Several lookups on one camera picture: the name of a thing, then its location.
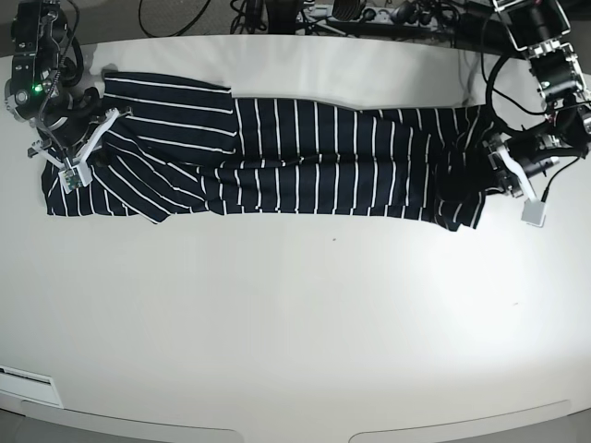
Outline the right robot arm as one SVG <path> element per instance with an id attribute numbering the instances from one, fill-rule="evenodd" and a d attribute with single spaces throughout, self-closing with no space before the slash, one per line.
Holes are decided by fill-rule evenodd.
<path id="1" fill-rule="evenodd" d="M 73 159 L 97 127 L 99 91 L 78 85 L 84 60 L 76 37 L 80 11 L 70 25 L 59 1 L 20 1 L 11 25 L 14 54 L 5 86 L 6 109 L 39 132 L 60 160 Z"/>

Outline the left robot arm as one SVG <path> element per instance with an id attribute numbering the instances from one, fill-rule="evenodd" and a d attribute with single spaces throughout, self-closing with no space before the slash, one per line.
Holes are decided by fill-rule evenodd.
<path id="1" fill-rule="evenodd" d="M 495 82 L 511 56 L 503 54 L 492 67 L 485 92 L 485 107 L 500 134 L 488 145 L 489 159 L 501 193 L 524 195 L 530 202 L 544 202 L 530 179 L 543 174 L 561 158 L 574 161 L 590 152 L 590 90 L 578 56 L 562 40 L 571 24 L 558 1 L 493 1 L 516 54 L 530 66 L 537 81 L 544 121 L 527 129 L 509 126 L 494 109 Z"/>

